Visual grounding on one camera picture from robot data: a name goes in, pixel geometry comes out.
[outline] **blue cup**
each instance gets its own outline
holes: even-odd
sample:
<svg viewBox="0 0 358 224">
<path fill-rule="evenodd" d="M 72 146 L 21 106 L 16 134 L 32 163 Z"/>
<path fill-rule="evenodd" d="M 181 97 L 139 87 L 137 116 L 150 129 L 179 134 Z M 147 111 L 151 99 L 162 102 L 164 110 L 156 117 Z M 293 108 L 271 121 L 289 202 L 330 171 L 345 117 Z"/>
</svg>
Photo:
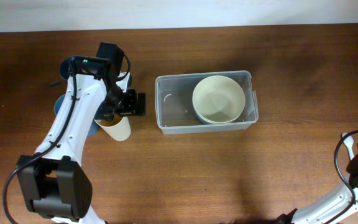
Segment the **blue cup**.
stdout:
<svg viewBox="0 0 358 224">
<path fill-rule="evenodd" d="M 60 107 L 62 106 L 63 100 L 65 99 L 65 95 L 62 95 L 61 97 L 59 97 L 59 99 L 57 99 L 56 103 L 55 103 L 55 115 L 59 112 Z M 99 125 L 93 120 L 91 127 L 89 128 L 88 131 L 88 136 L 94 135 L 99 129 Z"/>
</svg>

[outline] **bowl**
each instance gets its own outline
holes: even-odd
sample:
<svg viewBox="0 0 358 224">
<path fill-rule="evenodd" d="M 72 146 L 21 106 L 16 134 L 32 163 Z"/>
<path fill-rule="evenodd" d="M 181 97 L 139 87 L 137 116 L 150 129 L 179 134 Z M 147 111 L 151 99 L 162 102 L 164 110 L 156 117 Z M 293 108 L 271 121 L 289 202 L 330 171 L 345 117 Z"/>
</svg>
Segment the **bowl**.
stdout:
<svg viewBox="0 0 358 224">
<path fill-rule="evenodd" d="M 196 116 L 204 124 L 233 122 L 246 105 L 241 86 L 221 75 L 201 80 L 193 91 L 192 100 Z"/>
</svg>

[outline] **wood grain surface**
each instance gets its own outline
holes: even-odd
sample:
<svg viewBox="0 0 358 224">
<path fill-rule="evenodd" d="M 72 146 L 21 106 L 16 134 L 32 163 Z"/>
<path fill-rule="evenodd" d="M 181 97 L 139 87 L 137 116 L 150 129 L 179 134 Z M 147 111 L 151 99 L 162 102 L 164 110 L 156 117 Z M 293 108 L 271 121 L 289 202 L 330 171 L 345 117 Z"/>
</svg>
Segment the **wood grain surface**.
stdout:
<svg viewBox="0 0 358 224">
<path fill-rule="evenodd" d="M 228 223 L 276 218 L 315 202 L 339 183 L 333 153 L 358 129 L 358 24 L 0 34 L 0 223 L 2 187 L 21 154 L 31 155 L 65 85 L 59 64 L 118 44 L 132 62 L 132 87 L 147 116 L 131 137 L 99 130 L 86 140 L 83 169 L 92 206 L 109 223 Z M 156 122 L 161 75 L 248 70 L 259 120 L 245 131 L 163 135 Z M 340 154 L 341 167 L 348 163 Z M 19 223 L 51 223 L 27 211 L 17 179 L 9 188 Z M 358 213 L 343 223 L 358 223 Z"/>
</svg>

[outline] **white wall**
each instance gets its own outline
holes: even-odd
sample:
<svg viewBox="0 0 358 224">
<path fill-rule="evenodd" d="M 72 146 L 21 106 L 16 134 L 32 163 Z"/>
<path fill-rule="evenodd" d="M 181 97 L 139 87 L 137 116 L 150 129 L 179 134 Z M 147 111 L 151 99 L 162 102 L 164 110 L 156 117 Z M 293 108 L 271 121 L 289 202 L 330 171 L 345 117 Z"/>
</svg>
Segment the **white wall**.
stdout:
<svg viewBox="0 0 358 224">
<path fill-rule="evenodd" d="M 358 22 L 358 0 L 0 0 L 0 32 Z"/>
</svg>

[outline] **storage box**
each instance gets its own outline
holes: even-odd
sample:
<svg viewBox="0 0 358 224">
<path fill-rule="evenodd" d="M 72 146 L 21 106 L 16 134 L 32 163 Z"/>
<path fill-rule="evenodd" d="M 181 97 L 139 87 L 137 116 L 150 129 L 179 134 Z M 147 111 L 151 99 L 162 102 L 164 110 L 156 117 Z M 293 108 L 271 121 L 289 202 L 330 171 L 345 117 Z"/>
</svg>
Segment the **storage box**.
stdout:
<svg viewBox="0 0 358 224">
<path fill-rule="evenodd" d="M 246 107 L 240 117 L 227 124 L 203 124 L 195 115 L 191 101 L 193 90 L 204 78 L 223 75 L 240 84 L 246 95 Z M 247 71 L 165 75 L 155 80 L 157 124 L 164 134 L 204 133 L 247 129 L 258 118 L 258 103 Z"/>
</svg>

